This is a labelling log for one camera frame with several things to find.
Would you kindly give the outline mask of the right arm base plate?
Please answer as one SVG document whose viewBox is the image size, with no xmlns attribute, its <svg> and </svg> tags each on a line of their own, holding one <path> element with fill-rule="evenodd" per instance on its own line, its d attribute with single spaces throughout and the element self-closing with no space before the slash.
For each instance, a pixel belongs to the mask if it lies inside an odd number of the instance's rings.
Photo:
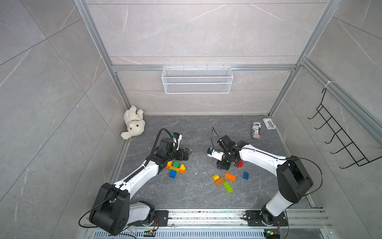
<svg viewBox="0 0 382 239">
<path fill-rule="evenodd" d="M 279 216 L 275 217 L 270 213 L 263 213 L 261 210 L 247 210 L 243 215 L 243 220 L 245 220 L 248 226 L 250 227 L 288 226 L 288 220 L 284 212 L 282 212 Z"/>
</svg>

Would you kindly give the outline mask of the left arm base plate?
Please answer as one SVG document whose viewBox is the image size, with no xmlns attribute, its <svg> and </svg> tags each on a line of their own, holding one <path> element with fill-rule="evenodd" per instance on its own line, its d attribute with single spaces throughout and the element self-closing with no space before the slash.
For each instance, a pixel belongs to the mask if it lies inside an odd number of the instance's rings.
<svg viewBox="0 0 382 239">
<path fill-rule="evenodd" d="M 148 226 L 166 227 L 169 220 L 168 210 L 155 210 L 149 212 L 146 224 Z"/>
</svg>

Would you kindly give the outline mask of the dark green lego brick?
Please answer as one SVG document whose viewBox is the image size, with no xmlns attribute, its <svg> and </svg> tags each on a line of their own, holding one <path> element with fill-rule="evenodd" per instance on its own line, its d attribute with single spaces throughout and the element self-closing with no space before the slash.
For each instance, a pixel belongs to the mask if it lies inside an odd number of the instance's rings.
<svg viewBox="0 0 382 239">
<path fill-rule="evenodd" d="M 175 161 L 174 164 L 173 164 L 173 166 L 174 166 L 175 168 L 179 168 L 179 167 L 180 167 L 180 163 L 177 162 L 177 161 Z"/>
</svg>

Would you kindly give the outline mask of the lime green lego plate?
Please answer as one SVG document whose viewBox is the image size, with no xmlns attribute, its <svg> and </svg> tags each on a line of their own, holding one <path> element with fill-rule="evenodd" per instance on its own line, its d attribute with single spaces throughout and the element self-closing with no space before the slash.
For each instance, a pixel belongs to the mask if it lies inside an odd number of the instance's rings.
<svg viewBox="0 0 382 239">
<path fill-rule="evenodd" d="M 180 172 L 180 169 L 179 169 L 179 168 L 170 167 L 169 169 L 170 169 L 170 170 L 174 170 L 174 171 L 176 171 L 176 172 Z"/>
</svg>

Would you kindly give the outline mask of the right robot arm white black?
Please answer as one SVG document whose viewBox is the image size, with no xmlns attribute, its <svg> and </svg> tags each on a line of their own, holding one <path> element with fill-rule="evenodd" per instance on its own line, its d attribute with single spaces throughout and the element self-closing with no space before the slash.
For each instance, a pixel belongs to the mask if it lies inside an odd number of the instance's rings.
<svg viewBox="0 0 382 239">
<path fill-rule="evenodd" d="M 253 145 L 240 141 L 235 143 L 227 135 L 217 141 L 220 151 L 209 148 L 209 157 L 217 159 L 218 169 L 228 170 L 232 163 L 245 161 L 261 167 L 277 177 L 278 191 L 262 207 L 260 217 L 266 226 L 272 226 L 286 209 L 298 203 L 313 186 L 305 166 L 301 162 L 305 158 L 297 156 L 278 156 Z"/>
</svg>

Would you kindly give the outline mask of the red lego brick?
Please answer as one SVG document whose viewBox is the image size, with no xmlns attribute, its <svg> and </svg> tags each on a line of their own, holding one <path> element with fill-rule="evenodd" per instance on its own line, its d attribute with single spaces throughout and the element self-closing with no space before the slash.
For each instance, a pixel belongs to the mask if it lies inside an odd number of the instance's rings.
<svg viewBox="0 0 382 239">
<path fill-rule="evenodd" d="M 243 161 L 242 160 L 236 161 L 234 163 L 234 166 L 237 167 L 237 168 L 241 168 L 243 166 Z"/>
</svg>

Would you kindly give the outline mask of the orange 2x4 lego plate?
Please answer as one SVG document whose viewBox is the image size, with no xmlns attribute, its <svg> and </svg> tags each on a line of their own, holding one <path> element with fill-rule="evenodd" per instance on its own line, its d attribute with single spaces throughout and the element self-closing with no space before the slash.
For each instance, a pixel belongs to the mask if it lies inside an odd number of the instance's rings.
<svg viewBox="0 0 382 239">
<path fill-rule="evenodd" d="M 173 167 L 173 166 L 167 166 L 166 168 L 170 169 L 170 170 L 175 170 L 175 171 L 180 172 L 180 173 L 185 173 L 186 172 L 186 168 L 185 168 L 185 166 L 183 164 L 180 166 L 180 168 L 176 168 L 176 167 Z"/>
</svg>

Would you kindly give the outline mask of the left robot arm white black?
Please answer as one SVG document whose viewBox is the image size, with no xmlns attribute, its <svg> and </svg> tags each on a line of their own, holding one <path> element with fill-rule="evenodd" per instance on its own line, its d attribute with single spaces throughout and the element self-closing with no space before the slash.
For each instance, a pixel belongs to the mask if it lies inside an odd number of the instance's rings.
<svg viewBox="0 0 382 239">
<path fill-rule="evenodd" d="M 101 228 L 112 236 L 120 234 L 128 225 L 136 222 L 151 225 L 156 220 L 154 205 L 130 200 L 137 191 L 151 178 L 158 175 L 172 160 L 187 161 L 190 150 L 180 148 L 183 136 L 177 132 L 170 133 L 163 139 L 156 137 L 153 148 L 144 162 L 128 176 L 110 184 L 104 183 L 95 198 L 93 207 L 86 213 L 91 228 Z"/>
</svg>

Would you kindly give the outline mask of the blue lego block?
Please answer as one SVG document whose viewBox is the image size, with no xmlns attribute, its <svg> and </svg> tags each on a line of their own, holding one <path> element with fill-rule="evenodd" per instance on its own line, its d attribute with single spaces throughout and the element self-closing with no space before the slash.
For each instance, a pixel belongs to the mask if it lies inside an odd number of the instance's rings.
<svg viewBox="0 0 382 239">
<path fill-rule="evenodd" d="M 175 179 L 176 175 L 177 175 L 177 171 L 176 170 L 170 170 L 170 173 L 169 173 L 169 177 L 170 178 Z"/>
</svg>

